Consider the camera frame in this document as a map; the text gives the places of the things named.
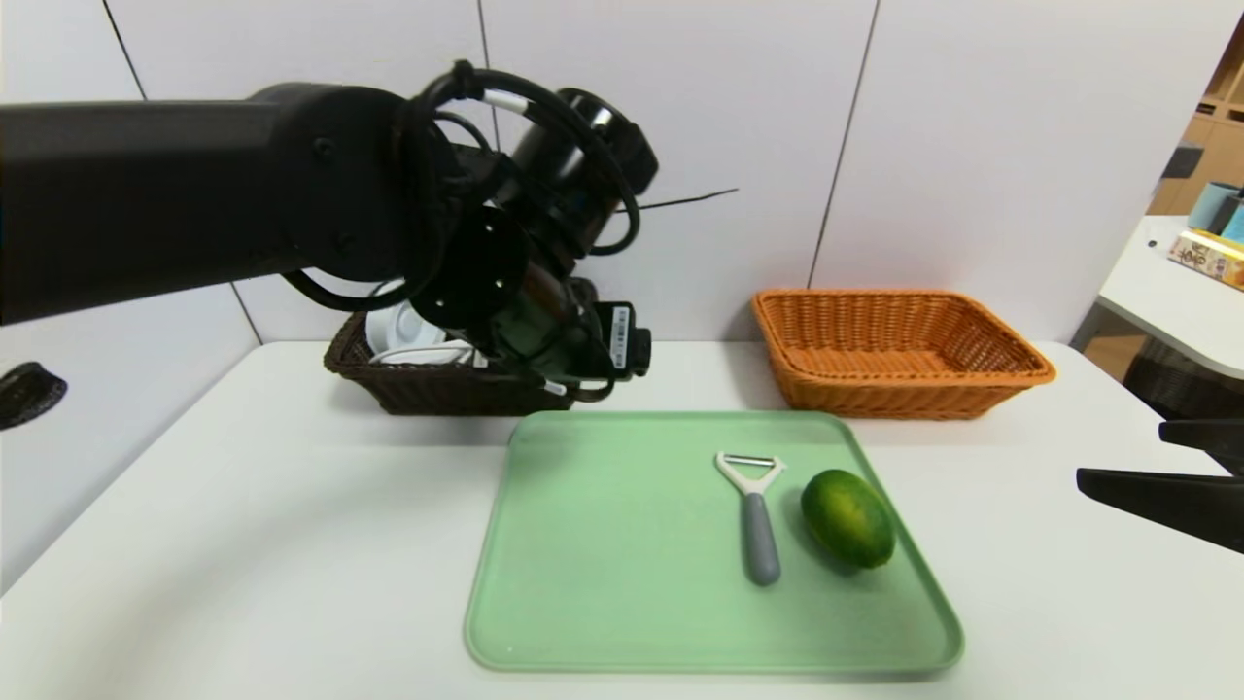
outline white wall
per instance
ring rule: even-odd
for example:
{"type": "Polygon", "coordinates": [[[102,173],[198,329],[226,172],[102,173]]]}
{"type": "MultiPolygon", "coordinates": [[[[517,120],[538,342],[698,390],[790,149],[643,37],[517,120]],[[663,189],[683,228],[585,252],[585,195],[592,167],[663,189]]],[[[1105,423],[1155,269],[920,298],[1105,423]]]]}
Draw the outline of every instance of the white wall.
{"type": "MultiPolygon", "coordinates": [[[[0,26],[0,102],[139,97],[98,0],[5,0],[0,26]]],[[[0,373],[36,361],[70,385],[0,436],[0,592],[255,346],[228,285],[0,327],[0,373]]]]}
{"type": "Polygon", "coordinates": [[[1238,0],[883,0],[816,286],[948,287],[1067,339],[1238,0]]]}
{"type": "MultiPolygon", "coordinates": [[[[152,99],[241,99],[279,82],[366,85],[417,94],[458,58],[484,65],[475,0],[111,0],[152,99]]],[[[491,109],[453,107],[493,136],[491,109]]],[[[447,133],[468,142],[457,127],[447,133]]],[[[315,275],[328,279],[326,275],[315,275]]],[[[345,293],[373,285],[333,280],[345,293]]],[[[280,276],[238,282],[264,342],[328,338],[346,313],[280,276]]]]}
{"type": "MultiPolygon", "coordinates": [[[[741,338],[751,295],[804,286],[873,0],[485,0],[493,65],[600,94],[643,127],[661,172],[641,198],[739,187],[643,215],[638,241],[580,271],[661,339],[741,338]]],[[[508,113],[501,145],[526,122],[508,113]]],[[[602,236],[616,240],[626,216],[602,236]]]]}

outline green tray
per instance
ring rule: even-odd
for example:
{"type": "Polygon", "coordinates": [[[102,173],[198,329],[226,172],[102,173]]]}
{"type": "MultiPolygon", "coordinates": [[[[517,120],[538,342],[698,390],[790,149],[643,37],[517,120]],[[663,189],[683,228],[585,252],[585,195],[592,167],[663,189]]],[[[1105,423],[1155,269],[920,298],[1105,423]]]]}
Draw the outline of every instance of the green tray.
{"type": "Polygon", "coordinates": [[[824,414],[532,415],[510,439],[466,647],[514,671],[950,666],[963,629],[897,516],[894,556],[873,571],[838,563],[805,530],[799,496],[831,469],[886,499],[851,431],[824,414]],[[746,577],[743,497],[718,450],[787,465],[765,495],[782,566],[769,588],[746,577]]]}

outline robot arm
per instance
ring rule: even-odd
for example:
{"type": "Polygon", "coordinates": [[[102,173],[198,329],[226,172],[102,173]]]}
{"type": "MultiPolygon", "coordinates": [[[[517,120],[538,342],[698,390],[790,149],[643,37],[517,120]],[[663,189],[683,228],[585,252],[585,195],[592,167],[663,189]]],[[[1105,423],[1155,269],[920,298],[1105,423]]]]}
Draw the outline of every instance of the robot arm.
{"type": "Polygon", "coordinates": [[[240,102],[0,108],[0,322],[280,272],[318,303],[409,298],[429,321],[532,380],[643,375],[651,333],[571,277],[623,250],[658,164],[591,93],[549,92],[459,62],[412,99],[290,83],[240,102]],[[513,157],[452,144],[452,99],[534,122],[513,157]],[[629,230],[597,246],[624,206],[629,230]],[[302,269],[402,285],[333,293],[302,269]]]}

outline white table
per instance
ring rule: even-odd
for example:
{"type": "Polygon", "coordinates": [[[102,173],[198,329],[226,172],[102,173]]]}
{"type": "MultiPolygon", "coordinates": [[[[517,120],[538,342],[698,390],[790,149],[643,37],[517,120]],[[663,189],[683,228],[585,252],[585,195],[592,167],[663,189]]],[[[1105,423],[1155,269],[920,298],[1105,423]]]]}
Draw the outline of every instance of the white table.
{"type": "MultiPolygon", "coordinates": [[[[1223,474],[1087,361],[972,423],[852,421],[957,609],[918,683],[496,674],[462,623],[513,420],[397,419],[256,349],[2,604],[5,700],[1233,698],[1244,557],[1076,491],[1080,466],[1223,474]]],[[[658,343],[603,409],[776,409],[753,343],[658,343]]]]}
{"type": "MultiPolygon", "coordinates": [[[[1097,303],[1218,374],[1244,379],[1244,291],[1166,254],[1188,216],[1144,216],[1097,295],[1097,303]],[[1156,245],[1149,246],[1149,241],[1156,245]]],[[[1090,312],[1076,346],[1098,318],[1090,312]]]]}

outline label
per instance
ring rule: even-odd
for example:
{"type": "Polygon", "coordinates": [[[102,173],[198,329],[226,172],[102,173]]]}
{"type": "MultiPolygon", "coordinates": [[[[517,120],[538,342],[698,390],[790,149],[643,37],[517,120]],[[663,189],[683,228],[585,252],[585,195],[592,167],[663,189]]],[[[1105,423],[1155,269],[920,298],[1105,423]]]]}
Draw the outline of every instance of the label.
{"type": "Polygon", "coordinates": [[[626,369],[626,344],[631,334],[629,306],[613,306],[613,328],[610,331],[610,357],[613,367],[626,369]]]}

